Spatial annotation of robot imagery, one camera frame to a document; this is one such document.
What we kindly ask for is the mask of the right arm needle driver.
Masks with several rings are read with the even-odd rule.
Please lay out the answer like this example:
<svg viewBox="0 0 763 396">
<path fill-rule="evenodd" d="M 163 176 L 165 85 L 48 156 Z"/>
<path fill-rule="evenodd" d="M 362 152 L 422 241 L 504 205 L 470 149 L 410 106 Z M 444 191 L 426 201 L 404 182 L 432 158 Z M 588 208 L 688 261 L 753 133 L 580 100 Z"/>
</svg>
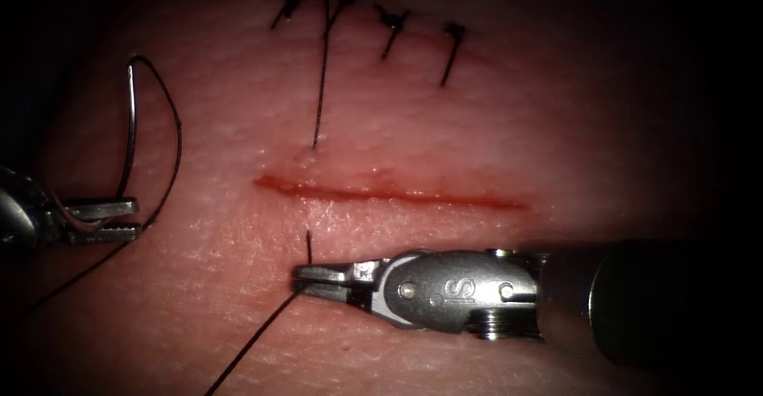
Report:
<svg viewBox="0 0 763 396">
<path fill-rule="evenodd" d="M 408 330 L 539 339 L 543 253 L 409 250 L 381 268 L 371 312 Z"/>
</svg>

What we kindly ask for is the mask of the right arm needle driver jaw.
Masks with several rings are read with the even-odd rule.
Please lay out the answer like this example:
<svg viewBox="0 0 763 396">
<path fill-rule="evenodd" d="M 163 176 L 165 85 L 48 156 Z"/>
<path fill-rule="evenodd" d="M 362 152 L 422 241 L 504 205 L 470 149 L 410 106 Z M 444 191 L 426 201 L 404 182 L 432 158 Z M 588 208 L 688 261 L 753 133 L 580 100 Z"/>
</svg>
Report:
<svg viewBox="0 0 763 396">
<path fill-rule="evenodd" d="M 370 313 L 375 284 L 337 285 L 317 281 L 293 281 L 292 290 L 311 297 L 344 303 Z"/>
<path fill-rule="evenodd" d="M 377 279 L 385 259 L 364 262 L 323 263 L 296 266 L 292 276 L 296 280 L 324 284 L 371 284 Z"/>
</svg>

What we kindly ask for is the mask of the left arm needle driver jaw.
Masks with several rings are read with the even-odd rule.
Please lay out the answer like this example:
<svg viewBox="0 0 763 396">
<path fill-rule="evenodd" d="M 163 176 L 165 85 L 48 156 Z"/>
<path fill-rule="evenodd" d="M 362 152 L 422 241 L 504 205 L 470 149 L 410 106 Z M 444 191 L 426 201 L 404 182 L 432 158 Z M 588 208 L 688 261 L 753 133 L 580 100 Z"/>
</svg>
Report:
<svg viewBox="0 0 763 396">
<path fill-rule="evenodd" d="M 139 223 L 108 223 L 91 233 L 66 231 L 66 242 L 72 245 L 125 243 L 136 240 L 141 233 Z"/>
<path fill-rule="evenodd" d="M 67 212 L 82 221 L 115 218 L 136 214 L 140 208 L 136 198 L 77 198 L 66 200 Z"/>
</svg>

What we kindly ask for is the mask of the left arm needle driver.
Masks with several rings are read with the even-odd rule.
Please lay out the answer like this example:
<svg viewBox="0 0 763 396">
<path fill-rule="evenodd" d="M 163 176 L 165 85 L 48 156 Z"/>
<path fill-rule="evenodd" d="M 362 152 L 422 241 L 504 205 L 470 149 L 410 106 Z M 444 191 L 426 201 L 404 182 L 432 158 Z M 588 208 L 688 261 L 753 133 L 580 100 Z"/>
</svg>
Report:
<svg viewBox="0 0 763 396">
<path fill-rule="evenodd" d="M 24 173 L 1 167 L 1 249 L 40 250 L 66 223 L 52 199 Z"/>
</svg>

